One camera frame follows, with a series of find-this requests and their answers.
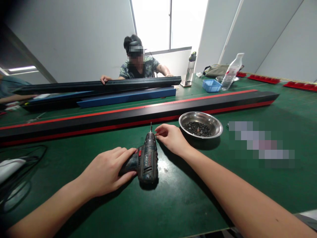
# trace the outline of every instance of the window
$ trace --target window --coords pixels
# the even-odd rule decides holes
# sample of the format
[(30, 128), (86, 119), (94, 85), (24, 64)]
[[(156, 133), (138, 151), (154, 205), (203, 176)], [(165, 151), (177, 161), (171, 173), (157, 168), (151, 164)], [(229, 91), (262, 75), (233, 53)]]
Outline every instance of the window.
[(198, 49), (208, 0), (131, 0), (136, 33), (151, 52)]

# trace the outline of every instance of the cordless drill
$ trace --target cordless drill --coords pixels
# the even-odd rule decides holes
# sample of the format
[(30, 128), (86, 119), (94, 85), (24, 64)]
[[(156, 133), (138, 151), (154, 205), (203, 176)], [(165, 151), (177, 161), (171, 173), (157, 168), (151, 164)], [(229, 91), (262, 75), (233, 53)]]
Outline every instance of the cordless drill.
[(141, 183), (154, 183), (159, 176), (158, 171), (158, 149), (156, 147), (155, 135), (151, 130), (147, 133), (144, 144), (123, 164), (119, 176), (129, 172), (137, 171)]

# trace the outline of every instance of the gray tumbler bottle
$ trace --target gray tumbler bottle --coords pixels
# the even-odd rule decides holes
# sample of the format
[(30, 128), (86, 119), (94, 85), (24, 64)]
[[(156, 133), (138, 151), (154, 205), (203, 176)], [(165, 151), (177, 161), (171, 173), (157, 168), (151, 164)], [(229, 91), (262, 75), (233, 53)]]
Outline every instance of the gray tumbler bottle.
[(185, 78), (186, 82), (193, 81), (195, 63), (196, 63), (196, 51), (194, 51), (189, 57), (188, 68), (187, 68), (187, 73)]

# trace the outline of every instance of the red tray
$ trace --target red tray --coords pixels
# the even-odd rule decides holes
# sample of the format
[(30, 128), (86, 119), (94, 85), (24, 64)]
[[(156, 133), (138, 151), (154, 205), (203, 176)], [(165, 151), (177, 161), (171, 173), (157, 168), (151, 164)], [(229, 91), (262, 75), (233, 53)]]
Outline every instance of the red tray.
[(287, 84), (284, 84), (283, 86), (317, 92), (317, 85), (315, 84), (295, 83), (291, 81), (291, 82), (288, 82)]
[(247, 76), (246, 73), (238, 72), (238, 74), (237, 74), (237, 77), (243, 78), (243, 77), (245, 77), (245, 76)]
[(270, 84), (277, 84), (277, 83), (279, 83), (281, 81), (279, 79), (263, 77), (263, 76), (254, 75), (254, 74), (251, 74), (248, 77), (248, 79), (253, 79), (253, 80), (257, 80), (257, 81), (261, 81), (261, 82), (265, 82), (265, 83), (270, 83)]

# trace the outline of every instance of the olive green bag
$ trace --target olive green bag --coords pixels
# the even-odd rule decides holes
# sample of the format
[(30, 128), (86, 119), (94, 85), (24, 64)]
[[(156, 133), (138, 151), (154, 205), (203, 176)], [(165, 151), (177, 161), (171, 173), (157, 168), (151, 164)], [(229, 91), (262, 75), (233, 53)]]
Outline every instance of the olive green bag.
[(216, 78), (218, 76), (225, 75), (228, 67), (228, 64), (214, 64), (212, 66), (207, 66), (202, 74), (209, 78)]

